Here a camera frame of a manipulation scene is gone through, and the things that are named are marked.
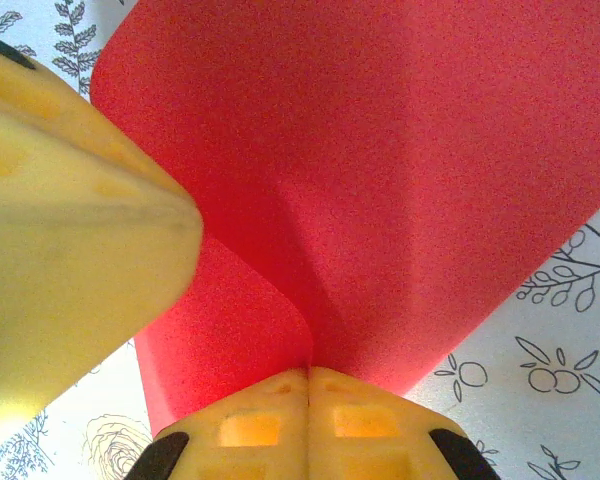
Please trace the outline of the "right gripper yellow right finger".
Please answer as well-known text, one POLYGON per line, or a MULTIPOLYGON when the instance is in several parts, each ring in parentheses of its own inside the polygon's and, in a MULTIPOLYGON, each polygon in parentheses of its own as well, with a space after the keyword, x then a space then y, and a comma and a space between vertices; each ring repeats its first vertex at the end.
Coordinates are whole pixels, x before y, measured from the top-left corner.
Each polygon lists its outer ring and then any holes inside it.
POLYGON ((449 418, 324 367, 308 385, 310 479, 497 479, 449 418))

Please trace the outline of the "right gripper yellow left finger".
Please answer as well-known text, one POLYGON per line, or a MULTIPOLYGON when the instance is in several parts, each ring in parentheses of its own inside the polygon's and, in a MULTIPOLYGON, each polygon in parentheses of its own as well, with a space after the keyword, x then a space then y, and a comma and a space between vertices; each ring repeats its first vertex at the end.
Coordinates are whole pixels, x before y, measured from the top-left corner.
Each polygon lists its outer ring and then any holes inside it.
POLYGON ((164 428, 129 479, 306 479, 308 378, 290 369, 164 428))

